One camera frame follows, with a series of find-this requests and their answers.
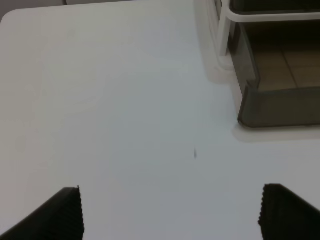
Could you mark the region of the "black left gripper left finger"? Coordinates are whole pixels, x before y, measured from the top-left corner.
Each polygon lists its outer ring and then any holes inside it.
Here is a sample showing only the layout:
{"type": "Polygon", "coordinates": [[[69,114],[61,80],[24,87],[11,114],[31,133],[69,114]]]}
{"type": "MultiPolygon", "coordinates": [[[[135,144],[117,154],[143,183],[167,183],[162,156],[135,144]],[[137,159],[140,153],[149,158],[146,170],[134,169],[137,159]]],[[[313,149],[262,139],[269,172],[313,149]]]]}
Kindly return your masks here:
{"type": "Polygon", "coordinates": [[[2,240],[82,240],[85,225],[80,188],[64,187],[25,219],[0,235],[2,240]]]}

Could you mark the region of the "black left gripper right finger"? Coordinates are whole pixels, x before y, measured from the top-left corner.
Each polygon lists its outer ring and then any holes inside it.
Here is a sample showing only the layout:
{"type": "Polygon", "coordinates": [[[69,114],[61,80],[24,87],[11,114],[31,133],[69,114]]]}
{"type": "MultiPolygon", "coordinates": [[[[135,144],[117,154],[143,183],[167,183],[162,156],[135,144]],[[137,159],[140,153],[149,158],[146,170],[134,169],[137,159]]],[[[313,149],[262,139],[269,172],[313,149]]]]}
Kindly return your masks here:
{"type": "Polygon", "coordinates": [[[281,184],[263,187],[258,224],[264,240],[320,238],[320,211],[281,184]]]}

